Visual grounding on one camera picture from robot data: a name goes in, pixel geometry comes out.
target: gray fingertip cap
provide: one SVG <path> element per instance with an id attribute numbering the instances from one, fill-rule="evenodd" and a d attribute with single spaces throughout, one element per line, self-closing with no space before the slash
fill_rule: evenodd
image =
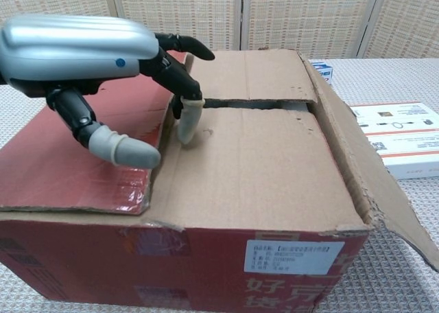
<path id="1" fill-rule="evenodd" d="M 200 121 L 204 100 L 186 100 L 182 98 L 183 109 L 177 129 L 177 138 L 183 143 L 189 143 L 197 130 Z"/>
<path id="2" fill-rule="evenodd" d="M 107 126 L 100 126 L 90 137 L 92 154 L 114 165 L 154 169 L 160 163 L 160 152 L 150 144 L 119 135 Z"/>

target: textured table surface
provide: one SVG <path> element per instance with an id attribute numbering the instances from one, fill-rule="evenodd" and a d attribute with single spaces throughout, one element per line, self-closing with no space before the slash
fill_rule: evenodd
<path id="1" fill-rule="evenodd" d="M 348 104 L 419 100 L 439 112 L 439 59 L 321 61 L 334 67 L 333 88 Z M 0 147 L 45 104 L 6 87 L 0 87 L 0 102 Z M 399 184 L 439 245 L 439 178 Z M 0 312 L 175 311 L 48 301 L 0 264 Z M 439 312 L 439 274 L 403 240 L 382 230 L 370 237 L 317 312 Z"/>

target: prosthetic hand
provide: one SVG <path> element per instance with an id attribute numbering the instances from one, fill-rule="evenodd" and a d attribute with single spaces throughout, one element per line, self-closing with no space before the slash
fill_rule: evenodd
<path id="1" fill-rule="evenodd" d="M 152 169 L 158 150 L 97 121 L 83 95 L 102 82 L 139 74 L 171 91 L 178 138 L 189 143 L 202 114 L 200 85 L 167 50 L 198 58 L 215 56 L 200 41 L 155 34 L 140 23 L 99 16 L 23 15 L 5 22 L 0 35 L 0 81 L 30 98 L 45 97 L 74 138 L 115 165 Z"/>

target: box flap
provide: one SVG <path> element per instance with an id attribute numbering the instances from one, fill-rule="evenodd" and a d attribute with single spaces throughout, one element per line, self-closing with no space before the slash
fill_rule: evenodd
<path id="1" fill-rule="evenodd" d="M 85 98 L 98 121 L 158 146 L 170 93 L 151 79 L 108 81 Z M 149 187 L 149 170 L 114 167 L 93 156 L 47 107 L 0 150 L 0 210 L 139 214 L 148 206 Z"/>
<path id="2" fill-rule="evenodd" d="M 175 132 L 163 135 L 169 142 L 143 214 L 149 220 L 210 229 L 366 232 L 311 113 L 208 108 L 189 145 Z"/>
<path id="3" fill-rule="evenodd" d="M 216 51 L 212 61 L 188 54 L 186 65 L 208 100 L 316 101 L 294 51 Z"/>
<path id="4" fill-rule="evenodd" d="M 385 169 L 354 114 L 309 62 L 302 60 L 318 93 L 315 114 L 320 124 L 326 124 L 325 135 L 337 139 L 330 144 L 338 164 L 351 171 L 344 172 L 343 176 L 351 196 L 355 197 L 357 210 L 364 219 L 369 217 L 371 222 L 383 222 L 419 252 L 434 270 L 439 270 L 438 247 L 421 226 L 410 201 Z"/>

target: cardboard box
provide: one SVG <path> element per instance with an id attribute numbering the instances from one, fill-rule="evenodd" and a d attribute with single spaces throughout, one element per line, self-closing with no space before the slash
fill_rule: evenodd
<path id="1" fill-rule="evenodd" d="M 312 62 L 311 63 L 319 74 L 327 81 L 328 84 L 332 84 L 332 66 L 325 64 L 324 62 Z"/>
<path id="2" fill-rule="evenodd" d="M 219 312 L 312 311 L 381 225 L 438 270 L 410 202 L 311 64 L 291 50 L 216 56 L 185 60 L 207 98 L 185 147 L 163 105 L 147 107 L 169 98 L 150 79 L 87 98 L 115 130 L 161 136 L 150 177 L 91 157 L 47 108 L 24 127 L 0 150 L 0 261 L 53 300 Z"/>
<path id="3" fill-rule="evenodd" d="M 351 107 L 396 179 L 439 176 L 439 115 L 420 102 Z"/>

